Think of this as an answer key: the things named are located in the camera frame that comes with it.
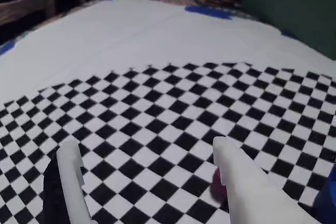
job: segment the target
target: patterned tablecloth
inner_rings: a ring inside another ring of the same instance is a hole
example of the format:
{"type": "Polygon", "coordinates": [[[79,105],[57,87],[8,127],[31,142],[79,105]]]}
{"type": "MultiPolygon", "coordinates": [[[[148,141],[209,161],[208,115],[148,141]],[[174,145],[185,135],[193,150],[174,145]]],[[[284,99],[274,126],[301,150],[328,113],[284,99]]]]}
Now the patterned tablecloth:
{"type": "Polygon", "coordinates": [[[336,83],[246,63],[149,66],[87,77],[0,108],[0,222],[42,223],[53,150],[79,142],[99,223],[229,223],[209,192],[228,135],[310,211],[336,154],[336,83]]]}

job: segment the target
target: black and white checkered mat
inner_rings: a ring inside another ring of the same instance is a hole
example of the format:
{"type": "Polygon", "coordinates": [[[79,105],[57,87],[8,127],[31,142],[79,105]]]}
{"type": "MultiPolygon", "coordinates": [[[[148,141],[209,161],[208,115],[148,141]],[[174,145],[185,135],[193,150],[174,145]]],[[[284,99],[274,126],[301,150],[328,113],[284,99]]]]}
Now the black and white checkered mat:
{"type": "Polygon", "coordinates": [[[229,135],[308,209],[336,151],[336,83],[245,63],[167,65],[74,80],[0,109],[0,222],[41,223],[52,150],[80,141],[99,223],[228,223],[211,198],[214,136],[229,135]]]}

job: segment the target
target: pink object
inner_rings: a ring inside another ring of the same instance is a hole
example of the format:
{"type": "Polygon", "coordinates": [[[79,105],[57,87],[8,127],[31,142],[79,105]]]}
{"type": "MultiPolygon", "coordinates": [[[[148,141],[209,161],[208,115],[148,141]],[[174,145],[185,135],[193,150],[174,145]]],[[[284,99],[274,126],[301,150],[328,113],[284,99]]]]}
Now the pink object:
{"type": "Polygon", "coordinates": [[[227,197],[226,186],[223,186],[220,181],[219,168],[214,173],[210,189],[212,196],[217,200],[223,200],[227,197]]]}

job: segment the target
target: blue object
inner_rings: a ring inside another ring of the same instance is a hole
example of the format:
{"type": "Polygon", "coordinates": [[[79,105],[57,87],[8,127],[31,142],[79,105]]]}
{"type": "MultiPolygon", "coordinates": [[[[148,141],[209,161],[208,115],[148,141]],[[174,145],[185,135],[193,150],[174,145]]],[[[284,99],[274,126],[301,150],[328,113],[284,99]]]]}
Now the blue object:
{"type": "Polygon", "coordinates": [[[0,56],[3,55],[5,52],[11,50],[14,46],[15,46],[14,40],[5,43],[2,47],[0,47],[0,56]]]}
{"type": "Polygon", "coordinates": [[[322,224],[336,223],[336,166],[314,201],[316,217],[322,224]]]}
{"type": "Polygon", "coordinates": [[[185,8],[186,11],[191,13],[200,13],[207,16],[222,18],[222,19],[230,19],[230,12],[226,12],[224,10],[212,9],[204,6],[187,6],[185,8]]]}

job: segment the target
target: white square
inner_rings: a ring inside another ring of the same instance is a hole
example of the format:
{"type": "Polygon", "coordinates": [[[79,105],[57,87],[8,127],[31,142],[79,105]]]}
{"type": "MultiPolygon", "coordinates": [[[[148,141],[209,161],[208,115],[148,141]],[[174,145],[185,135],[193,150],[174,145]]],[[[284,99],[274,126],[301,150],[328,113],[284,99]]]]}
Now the white square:
{"type": "Polygon", "coordinates": [[[329,177],[333,166],[334,164],[332,162],[328,162],[319,158],[317,159],[313,172],[322,175],[324,177],[329,177]]]}
{"type": "Polygon", "coordinates": [[[35,197],[28,205],[27,208],[29,212],[36,217],[43,209],[43,201],[40,197],[35,197]]]}
{"type": "Polygon", "coordinates": [[[131,181],[132,180],[130,178],[126,177],[120,171],[116,170],[107,179],[105,179],[104,183],[118,194],[131,181]]]}
{"type": "Polygon", "coordinates": [[[104,208],[117,219],[123,217],[132,207],[133,205],[119,194],[115,195],[104,206],[104,208]]]}
{"type": "Polygon", "coordinates": [[[319,157],[322,151],[322,146],[313,142],[306,141],[302,151],[314,157],[319,157]]]}
{"type": "Polygon", "coordinates": [[[168,204],[179,211],[186,213],[198,200],[198,198],[183,189],[178,189],[168,200],[168,204]]]}
{"type": "Polygon", "coordinates": [[[163,111],[157,119],[167,124],[173,123],[180,115],[171,110],[163,111]]]}
{"type": "Polygon", "coordinates": [[[161,156],[176,165],[187,155],[187,153],[188,152],[181,147],[171,144],[161,156]]]}
{"type": "Polygon", "coordinates": [[[208,131],[209,131],[209,127],[205,126],[203,123],[199,121],[193,121],[185,129],[185,132],[189,133],[190,135],[198,139],[201,139],[208,131]]]}
{"type": "Polygon", "coordinates": [[[276,161],[277,161],[276,157],[265,152],[259,152],[256,158],[254,159],[254,162],[260,168],[268,171],[272,169],[276,161]]]}
{"type": "Polygon", "coordinates": [[[135,206],[148,216],[152,217],[164,204],[165,202],[162,199],[149,191],[135,204],[135,206]]]}
{"type": "Polygon", "coordinates": [[[268,138],[252,131],[249,136],[246,138],[244,144],[253,147],[254,149],[261,150],[266,144],[268,138]]]}
{"type": "Polygon", "coordinates": [[[252,131],[256,128],[256,126],[258,125],[259,121],[250,118],[248,116],[243,115],[240,120],[238,121],[238,125],[252,131]]]}
{"type": "Polygon", "coordinates": [[[150,124],[155,118],[151,115],[148,115],[146,113],[139,114],[136,118],[132,120],[133,123],[136,123],[137,125],[141,127],[146,127],[148,124],[150,124]]]}
{"type": "Polygon", "coordinates": [[[13,199],[8,201],[6,205],[8,209],[11,211],[12,215],[17,214],[25,207],[25,204],[22,202],[22,200],[18,195],[16,195],[13,199]]]}
{"type": "Polygon", "coordinates": [[[83,178],[84,185],[82,186],[82,189],[88,194],[95,190],[101,184],[101,180],[97,178],[92,172],[85,173],[83,175],[83,178]]]}
{"type": "Polygon", "coordinates": [[[275,127],[278,126],[280,120],[281,120],[281,118],[279,118],[275,115],[266,113],[260,121],[262,123],[266,124],[266,125],[269,125],[269,126],[272,126],[273,128],[275,128],[275,127]]]}
{"type": "Polygon", "coordinates": [[[105,160],[114,168],[119,169],[123,166],[131,157],[125,152],[116,149],[110,155],[108,155],[105,160]]]}
{"type": "Polygon", "coordinates": [[[216,171],[217,167],[209,162],[204,162],[196,171],[195,175],[212,183],[212,177],[216,171]]]}
{"type": "Polygon", "coordinates": [[[213,148],[204,141],[197,141],[197,143],[190,149],[190,153],[203,160],[207,160],[213,152],[213,148]]]}
{"type": "Polygon", "coordinates": [[[290,147],[288,145],[285,145],[282,151],[280,152],[279,157],[282,160],[287,161],[291,164],[296,164],[296,162],[298,161],[300,157],[300,154],[301,152],[298,151],[297,149],[290,147]]]}
{"type": "Polygon", "coordinates": [[[137,177],[135,177],[134,182],[146,189],[151,190],[159,181],[161,176],[148,170],[147,168],[143,170],[137,177]]]}
{"type": "Polygon", "coordinates": [[[173,183],[178,187],[182,187],[184,183],[187,182],[188,179],[192,176],[192,173],[182,169],[179,166],[174,166],[165,176],[164,178],[169,182],[173,183]]]}
{"type": "Polygon", "coordinates": [[[273,172],[269,172],[267,177],[279,188],[282,189],[285,185],[287,178],[284,178],[278,174],[275,174],[273,172]]]}
{"type": "Polygon", "coordinates": [[[308,206],[312,206],[318,193],[319,191],[313,188],[305,187],[299,199],[299,202],[304,203],[308,206]]]}
{"type": "Polygon", "coordinates": [[[269,137],[279,143],[286,144],[291,135],[285,131],[275,128],[269,137]]]}
{"type": "Polygon", "coordinates": [[[135,135],[133,135],[133,139],[138,141],[143,145],[147,145],[156,137],[156,134],[146,128],[140,129],[135,135]]]}
{"type": "Polygon", "coordinates": [[[158,159],[158,157],[158,154],[152,152],[147,147],[143,147],[133,156],[133,159],[140,165],[148,167],[158,159]]]}
{"type": "Polygon", "coordinates": [[[311,171],[296,165],[294,166],[288,178],[294,182],[306,186],[310,179],[310,176],[311,171]]]}

